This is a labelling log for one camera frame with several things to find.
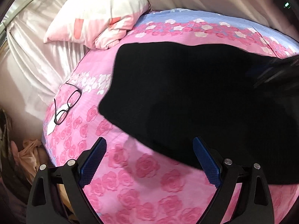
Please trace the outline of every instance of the orange stripe on pillow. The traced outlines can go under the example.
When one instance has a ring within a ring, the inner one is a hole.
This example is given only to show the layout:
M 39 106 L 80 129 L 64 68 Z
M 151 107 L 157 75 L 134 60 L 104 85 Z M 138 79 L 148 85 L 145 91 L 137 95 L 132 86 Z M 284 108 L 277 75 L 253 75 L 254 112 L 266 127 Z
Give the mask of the orange stripe on pillow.
M 80 39 L 82 28 L 83 28 L 84 19 L 76 18 L 74 24 L 74 37 L 76 40 Z

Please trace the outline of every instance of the black garment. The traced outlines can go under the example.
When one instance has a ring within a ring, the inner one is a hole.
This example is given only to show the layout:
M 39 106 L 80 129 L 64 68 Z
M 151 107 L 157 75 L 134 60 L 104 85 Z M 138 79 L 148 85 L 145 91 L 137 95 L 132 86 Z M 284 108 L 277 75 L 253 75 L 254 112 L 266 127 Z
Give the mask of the black garment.
M 299 183 L 299 97 L 253 87 L 269 61 L 222 44 L 125 44 L 99 111 L 141 143 L 190 166 L 200 168 L 192 139 L 201 136 L 224 158 L 259 163 L 270 184 Z

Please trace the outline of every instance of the bed sheet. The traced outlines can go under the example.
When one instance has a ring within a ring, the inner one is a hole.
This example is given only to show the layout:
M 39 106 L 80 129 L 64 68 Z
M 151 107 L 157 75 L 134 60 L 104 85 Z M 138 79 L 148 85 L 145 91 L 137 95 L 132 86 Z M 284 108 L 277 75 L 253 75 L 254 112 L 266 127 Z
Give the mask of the bed sheet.
M 106 139 L 107 153 L 91 184 L 84 188 L 105 224 L 195 224 L 216 191 L 203 171 L 152 151 L 98 113 L 97 106 L 110 86 L 119 47 L 158 41 L 191 46 L 224 43 L 277 57 L 299 53 L 297 42 L 275 30 L 244 19 L 186 9 L 142 16 L 119 45 L 106 51 L 90 50 L 69 78 L 69 83 L 83 90 L 79 103 L 47 136 L 47 124 L 55 111 L 52 103 L 43 127 L 45 146 L 56 166 L 77 158 L 99 136 Z M 58 108 L 75 90 L 67 84 L 60 87 L 55 97 Z M 239 191 L 240 184 L 222 222 L 230 219 Z M 270 185 L 270 192 L 278 224 L 297 199 L 299 185 Z

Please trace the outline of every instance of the white satin curtain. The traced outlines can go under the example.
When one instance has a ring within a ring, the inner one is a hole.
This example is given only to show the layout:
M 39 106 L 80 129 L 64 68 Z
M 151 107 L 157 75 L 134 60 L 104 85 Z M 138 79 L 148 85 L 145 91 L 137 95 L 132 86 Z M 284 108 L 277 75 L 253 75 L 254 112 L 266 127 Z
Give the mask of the white satin curtain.
M 25 0 L 15 0 L 5 19 Z M 0 105 L 13 119 L 14 138 L 40 138 L 47 106 L 86 53 L 80 44 L 43 43 L 52 20 L 67 0 L 34 0 L 7 28 L 0 54 Z

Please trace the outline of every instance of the blue gripper pad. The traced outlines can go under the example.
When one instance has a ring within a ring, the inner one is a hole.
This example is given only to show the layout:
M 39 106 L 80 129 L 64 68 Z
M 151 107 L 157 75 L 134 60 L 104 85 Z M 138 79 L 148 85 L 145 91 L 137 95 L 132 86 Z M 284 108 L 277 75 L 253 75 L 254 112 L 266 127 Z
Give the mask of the blue gripper pad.
M 81 188 L 84 188 L 85 185 L 90 184 L 106 151 L 107 151 L 106 140 L 104 138 L 101 138 L 100 142 L 89 154 L 89 157 L 86 159 L 86 161 L 84 162 L 84 164 L 80 169 L 80 180 L 78 181 L 78 184 Z
M 193 150 L 210 184 L 215 185 L 216 188 L 220 187 L 222 184 L 220 169 L 198 137 L 193 140 Z

